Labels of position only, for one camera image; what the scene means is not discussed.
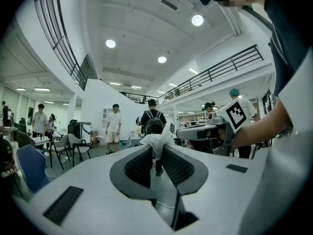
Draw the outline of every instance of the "ceiling vent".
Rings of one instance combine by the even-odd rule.
[[[168,7],[170,7],[171,9],[173,9],[175,11],[177,10],[177,7],[175,5],[173,5],[172,3],[170,3],[169,1],[167,1],[167,0],[161,0],[161,3],[167,5]]]

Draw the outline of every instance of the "white cloth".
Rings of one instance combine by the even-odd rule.
[[[246,115],[246,117],[248,118],[249,116],[252,118],[254,117],[255,114],[257,114],[253,104],[246,98],[238,98],[238,101],[244,111],[244,114]]]
[[[48,118],[45,113],[40,114],[39,112],[36,112],[33,118],[33,121],[35,121],[33,132],[36,133],[43,133],[45,126],[48,125]]]
[[[110,123],[108,131],[109,132],[117,132],[118,125],[122,123],[121,114],[118,113],[110,113],[108,117],[108,123]]]
[[[175,144],[173,135],[170,131],[171,124],[167,123],[162,134],[149,134],[140,141],[141,144],[149,144],[152,146],[153,157],[160,160],[163,154],[163,146],[165,144]]]

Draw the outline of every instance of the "man in white t-shirt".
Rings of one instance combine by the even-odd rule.
[[[113,112],[108,116],[107,123],[107,151],[110,149],[110,143],[115,143],[115,152],[118,151],[119,145],[119,134],[121,132],[122,119],[121,114],[119,113],[119,105],[113,105]]]
[[[246,98],[241,98],[239,90],[238,89],[232,89],[229,93],[229,95],[231,96],[231,99],[235,100],[238,99],[239,103],[245,113],[245,116],[248,118],[252,118],[255,122],[260,120],[260,116],[258,115],[258,113],[256,112],[253,104]],[[247,146],[242,146],[238,148],[239,151],[239,158],[243,158],[243,159],[249,159],[250,157],[250,152],[251,152],[251,145],[247,145]]]

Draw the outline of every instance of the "round ceiling light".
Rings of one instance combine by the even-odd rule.
[[[195,26],[200,26],[201,24],[203,24],[203,21],[203,17],[200,15],[195,15],[191,20],[192,24]]]
[[[163,64],[166,62],[166,57],[159,57],[157,60],[159,63]]]
[[[114,48],[116,44],[115,44],[115,42],[113,40],[109,39],[109,40],[106,41],[106,45],[109,48]]]

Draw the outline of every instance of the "black pants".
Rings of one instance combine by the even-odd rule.
[[[37,132],[34,132],[34,131],[33,131],[33,138],[42,137],[42,136],[43,136],[42,133],[37,133]],[[43,147],[44,147],[44,145],[42,144],[42,145],[37,145],[35,148],[42,150]]]
[[[156,171],[162,170],[162,159],[156,160]]]
[[[249,159],[250,152],[251,152],[251,145],[239,147],[238,151],[239,151],[239,158]]]
[[[50,139],[50,141],[53,141],[52,132],[45,132],[45,136]]]

